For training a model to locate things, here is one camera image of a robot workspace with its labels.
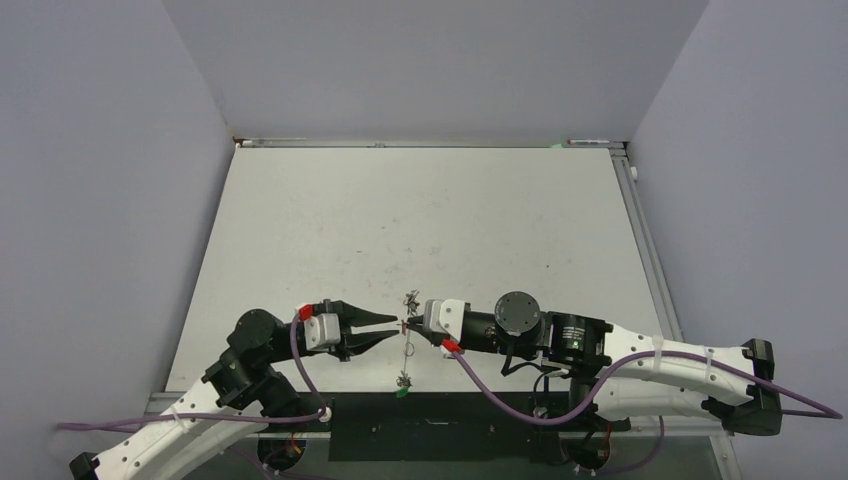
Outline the large silver keyring plate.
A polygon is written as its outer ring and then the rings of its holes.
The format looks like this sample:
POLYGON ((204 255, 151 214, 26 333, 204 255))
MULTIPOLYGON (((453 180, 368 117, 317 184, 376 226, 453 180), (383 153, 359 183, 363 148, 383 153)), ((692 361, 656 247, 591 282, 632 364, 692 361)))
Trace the large silver keyring plate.
MULTIPOLYGON (((407 318, 410 317, 410 316, 417 316, 418 315, 418 308, 419 308, 419 305, 420 305, 420 303, 418 301, 419 293, 420 293, 419 290, 413 289, 413 290, 410 290, 405 295, 403 304, 404 304, 404 306, 406 307, 406 310, 407 310, 407 312, 406 312, 407 318)), ((402 333, 404 335, 404 346, 403 346, 403 351, 402 351, 402 353, 403 353, 403 363, 402 363, 402 366, 401 366, 399 376, 397 377, 397 380, 396 380, 397 387, 398 387, 397 391, 399 389, 403 388, 403 387, 406 387, 410 390, 410 388, 412 386, 412 379, 411 379, 411 376, 409 375, 409 372, 408 372, 408 364, 409 364, 409 359, 415 354, 415 346, 412 344, 411 330, 406 328, 406 325, 405 325, 406 319, 401 324, 402 333)))

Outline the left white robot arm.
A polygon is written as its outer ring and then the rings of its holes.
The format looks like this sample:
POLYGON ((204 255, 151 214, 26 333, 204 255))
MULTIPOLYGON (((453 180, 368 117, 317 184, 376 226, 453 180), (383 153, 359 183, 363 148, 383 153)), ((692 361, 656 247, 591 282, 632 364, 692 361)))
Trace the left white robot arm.
POLYGON ((116 446, 83 452, 69 464, 75 479, 178 479, 241 438, 268 426, 327 423, 332 407, 306 372, 306 357, 341 362, 397 335, 397 317, 343 301, 296 309, 284 322, 252 309, 227 336, 227 347, 203 375, 157 416, 98 424, 103 431, 136 426, 116 446))

